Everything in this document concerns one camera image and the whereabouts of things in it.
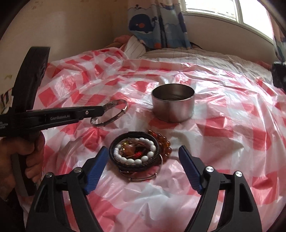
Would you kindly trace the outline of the person's left hand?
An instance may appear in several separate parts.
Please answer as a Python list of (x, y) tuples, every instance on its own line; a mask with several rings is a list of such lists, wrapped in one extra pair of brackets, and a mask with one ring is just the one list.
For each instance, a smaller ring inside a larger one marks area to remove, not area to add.
[(19, 154), (27, 157), (25, 175), (36, 183), (42, 177), (44, 148), (43, 133), (39, 134), (34, 143), (20, 137), (1, 139), (1, 198), (4, 201), (16, 186), (11, 155)]

